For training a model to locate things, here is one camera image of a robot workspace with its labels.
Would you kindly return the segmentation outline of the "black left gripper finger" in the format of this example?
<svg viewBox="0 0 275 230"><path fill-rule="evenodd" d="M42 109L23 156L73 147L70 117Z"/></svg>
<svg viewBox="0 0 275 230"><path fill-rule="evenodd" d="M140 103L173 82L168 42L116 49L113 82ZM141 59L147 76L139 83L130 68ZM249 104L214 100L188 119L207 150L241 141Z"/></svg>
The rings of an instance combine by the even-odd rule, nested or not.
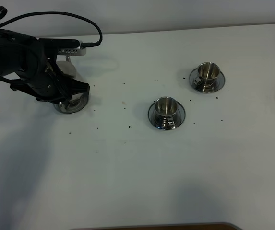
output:
<svg viewBox="0 0 275 230"><path fill-rule="evenodd" d="M88 83L75 80L69 75L64 76L64 97L73 97L79 93L89 96L89 92L90 86Z"/></svg>

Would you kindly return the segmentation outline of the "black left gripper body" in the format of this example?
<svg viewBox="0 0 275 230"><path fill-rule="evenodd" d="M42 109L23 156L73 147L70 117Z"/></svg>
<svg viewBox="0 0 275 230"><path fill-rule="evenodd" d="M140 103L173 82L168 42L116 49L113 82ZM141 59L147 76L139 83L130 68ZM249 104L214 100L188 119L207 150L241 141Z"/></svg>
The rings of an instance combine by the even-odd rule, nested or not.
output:
<svg viewBox="0 0 275 230"><path fill-rule="evenodd" d="M44 46L39 39L30 42L30 49L25 51L22 58L22 66L15 73L20 78L20 83L10 84L14 91L21 91L35 97L38 101L45 100L47 80L45 69L47 60L50 58L56 61L57 56L46 56Z"/></svg>

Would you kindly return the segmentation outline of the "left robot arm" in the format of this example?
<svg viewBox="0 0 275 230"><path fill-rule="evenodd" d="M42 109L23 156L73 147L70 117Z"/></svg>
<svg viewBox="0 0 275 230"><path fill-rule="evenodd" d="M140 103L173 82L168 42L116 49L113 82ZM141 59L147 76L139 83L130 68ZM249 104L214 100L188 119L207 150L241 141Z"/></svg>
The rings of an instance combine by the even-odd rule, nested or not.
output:
<svg viewBox="0 0 275 230"><path fill-rule="evenodd" d="M60 70L58 55L77 50L75 39L48 39L0 30L0 81L38 101L57 104L75 95L89 95L90 86Z"/></svg>

